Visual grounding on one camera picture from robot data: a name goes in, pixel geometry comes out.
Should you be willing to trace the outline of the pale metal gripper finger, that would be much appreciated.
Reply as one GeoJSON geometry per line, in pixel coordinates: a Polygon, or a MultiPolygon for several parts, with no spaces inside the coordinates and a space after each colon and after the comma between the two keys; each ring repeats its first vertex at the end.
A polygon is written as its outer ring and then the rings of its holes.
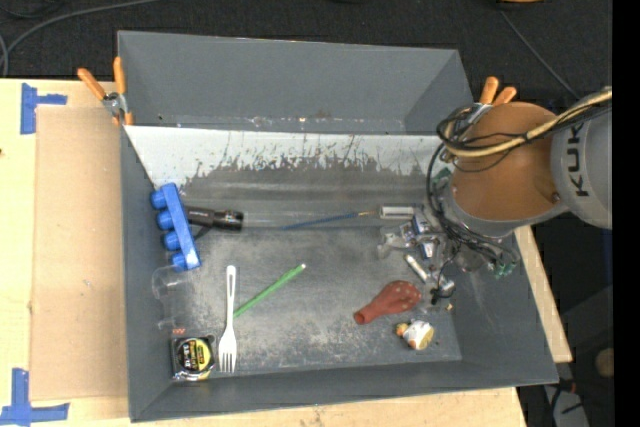
{"type": "Polygon", "coordinates": [[[424,283],[437,279],[439,271],[437,249],[437,242],[428,240],[419,242],[411,251],[404,254],[405,262],[424,283]]]}
{"type": "Polygon", "coordinates": [[[385,259],[393,252],[421,252],[420,247],[429,241],[431,223],[421,215],[397,226],[386,226],[379,230],[377,256],[385,259]]]}

